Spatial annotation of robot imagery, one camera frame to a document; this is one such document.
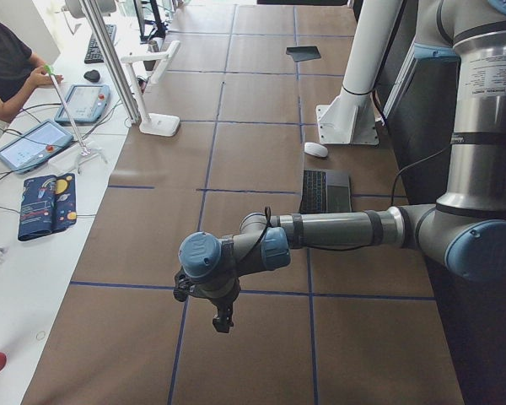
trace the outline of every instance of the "person's hand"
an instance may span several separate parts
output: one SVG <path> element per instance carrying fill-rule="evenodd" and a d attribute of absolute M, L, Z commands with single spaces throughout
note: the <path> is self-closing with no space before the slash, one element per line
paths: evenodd
<path fill-rule="evenodd" d="M 55 78 L 58 83 L 60 83 L 63 80 L 63 76 L 61 74 L 55 75 Z M 47 74 L 47 71 L 45 69 L 45 66 L 39 66 L 36 67 L 30 76 L 26 79 L 29 84 L 31 84 L 34 88 L 39 86 L 47 86 L 52 85 L 52 79 Z"/>

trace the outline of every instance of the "tablet device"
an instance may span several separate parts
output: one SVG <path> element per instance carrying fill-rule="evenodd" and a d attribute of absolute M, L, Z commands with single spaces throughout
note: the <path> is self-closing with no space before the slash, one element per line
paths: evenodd
<path fill-rule="evenodd" d="M 73 135 L 54 121 L 45 120 L 19 139 L 0 148 L 0 160 L 16 173 L 43 165 L 73 141 Z"/>
<path fill-rule="evenodd" d="M 110 89 L 106 84 L 75 84 L 66 94 L 67 108 L 77 124 L 93 124 L 99 120 L 107 106 Z M 54 121 L 70 123 L 64 107 L 60 107 Z"/>

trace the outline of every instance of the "laptop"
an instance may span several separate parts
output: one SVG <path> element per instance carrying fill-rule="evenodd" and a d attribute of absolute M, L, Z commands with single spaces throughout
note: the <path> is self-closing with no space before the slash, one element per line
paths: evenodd
<path fill-rule="evenodd" d="M 304 170 L 300 213 L 350 213 L 351 183 L 346 171 Z"/>

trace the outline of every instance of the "keyboard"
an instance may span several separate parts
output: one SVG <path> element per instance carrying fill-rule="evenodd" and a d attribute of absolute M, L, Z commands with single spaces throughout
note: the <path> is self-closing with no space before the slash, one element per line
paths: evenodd
<path fill-rule="evenodd" d="M 114 24 L 105 24 L 107 29 L 107 33 L 110 37 L 110 42 L 115 41 L 116 36 L 116 25 Z M 100 47 L 98 46 L 98 41 L 95 40 L 94 34 L 90 36 L 90 41 L 88 43 L 88 49 L 86 50 L 86 56 L 84 57 L 84 63 L 102 63 L 103 55 L 101 55 Z"/>
<path fill-rule="evenodd" d="M 325 213 L 326 202 L 326 173 L 317 170 L 304 170 L 300 213 Z"/>

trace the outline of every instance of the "black shirt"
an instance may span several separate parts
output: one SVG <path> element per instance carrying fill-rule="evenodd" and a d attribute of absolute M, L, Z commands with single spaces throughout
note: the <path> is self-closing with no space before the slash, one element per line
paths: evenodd
<path fill-rule="evenodd" d="M 0 98 L 11 99 L 23 87 L 34 67 L 28 62 L 32 50 L 0 23 Z"/>

